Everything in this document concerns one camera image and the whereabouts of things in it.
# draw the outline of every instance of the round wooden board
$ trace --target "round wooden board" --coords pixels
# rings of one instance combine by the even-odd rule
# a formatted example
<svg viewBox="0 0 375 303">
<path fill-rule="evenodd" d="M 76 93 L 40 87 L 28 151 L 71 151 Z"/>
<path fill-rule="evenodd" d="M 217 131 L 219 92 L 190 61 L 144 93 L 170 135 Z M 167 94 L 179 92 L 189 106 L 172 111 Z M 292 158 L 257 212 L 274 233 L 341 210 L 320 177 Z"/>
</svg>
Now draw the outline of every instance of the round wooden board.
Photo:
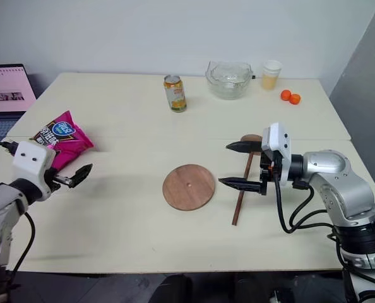
<svg viewBox="0 0 375 303">
<path fill-rule="evenodd" d="M 197 210 L 214 194 L 214 178 L 207 169 L 187 164 L 174 169 L 162 184 L 162 193 L 168 204 L 177 210 Z"/>
</svg>

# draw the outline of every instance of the can label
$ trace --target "can label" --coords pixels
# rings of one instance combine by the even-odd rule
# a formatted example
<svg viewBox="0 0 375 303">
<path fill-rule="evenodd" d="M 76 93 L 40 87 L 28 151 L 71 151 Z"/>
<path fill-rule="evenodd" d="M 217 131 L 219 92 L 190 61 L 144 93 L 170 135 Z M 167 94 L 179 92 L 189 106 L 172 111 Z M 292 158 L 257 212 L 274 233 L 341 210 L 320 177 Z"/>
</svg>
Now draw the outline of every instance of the can label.
<svg viewBox="0 0 375 303">
<path fill-rule="evenodd" d="M 186 98 L 181 78 L 172 75 L 166 76 L 164 78 L 164 87 L 170 109 L 174 112 L 186 110 Z"/>
</svg>

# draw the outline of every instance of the chip bag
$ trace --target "chip bag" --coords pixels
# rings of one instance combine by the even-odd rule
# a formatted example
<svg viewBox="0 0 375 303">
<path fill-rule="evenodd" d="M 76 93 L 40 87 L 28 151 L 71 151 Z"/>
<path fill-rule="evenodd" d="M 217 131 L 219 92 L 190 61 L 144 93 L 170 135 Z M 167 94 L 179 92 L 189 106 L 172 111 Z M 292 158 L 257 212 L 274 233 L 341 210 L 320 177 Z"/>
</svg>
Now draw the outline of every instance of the chip bag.
<svg viewBox="0 0 375 303">
<path fill-rule="evenodd" d="M 52 167 L 58 171 L 84 150 L 93 147 L 93 143 L 82 129 L 73 122 L 69 110 L 48 123 L 32 140 L 56 151 Z"/>
</svg>

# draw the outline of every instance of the small orange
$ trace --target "small orange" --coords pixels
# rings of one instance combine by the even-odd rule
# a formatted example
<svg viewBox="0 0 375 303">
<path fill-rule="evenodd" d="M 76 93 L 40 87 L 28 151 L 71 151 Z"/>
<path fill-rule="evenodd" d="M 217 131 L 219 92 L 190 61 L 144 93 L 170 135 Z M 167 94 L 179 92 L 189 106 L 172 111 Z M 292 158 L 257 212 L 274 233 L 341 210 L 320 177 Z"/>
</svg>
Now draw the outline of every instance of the small orange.
<svg viewBox="0 0 375 303">
<path fill-rule="evenodd" d="M 290 97 L 291 97 L 291 92 L 289 90 L 284 90 L 280 94 L 280 98 L 282 98 L 282 100 L 284 101 L 289 101 Z"/>
<path fill-rule="evenodd" d="M 290 97 L 291 104 L 298 104 L 301 101 L 301 96 L 297 93 L 293 93 Z"/>
</svg>

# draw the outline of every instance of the glass bowl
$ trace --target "glass bowl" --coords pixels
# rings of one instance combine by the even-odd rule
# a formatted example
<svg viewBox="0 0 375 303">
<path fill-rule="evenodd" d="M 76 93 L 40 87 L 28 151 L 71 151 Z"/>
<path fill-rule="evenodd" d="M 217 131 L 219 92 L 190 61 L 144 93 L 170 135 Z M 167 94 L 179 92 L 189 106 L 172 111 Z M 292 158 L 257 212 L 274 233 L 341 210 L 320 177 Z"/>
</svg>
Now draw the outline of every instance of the glass bowl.
<svg viewBox="0 0 375 303">
<path fill-rule="evenodd" d="M 206 78 L 210 90 L 218 97 L 233 100 L 241 97 L 252 79 L 251 66 L 243 62 L 208 63 Z"/>
</svg>

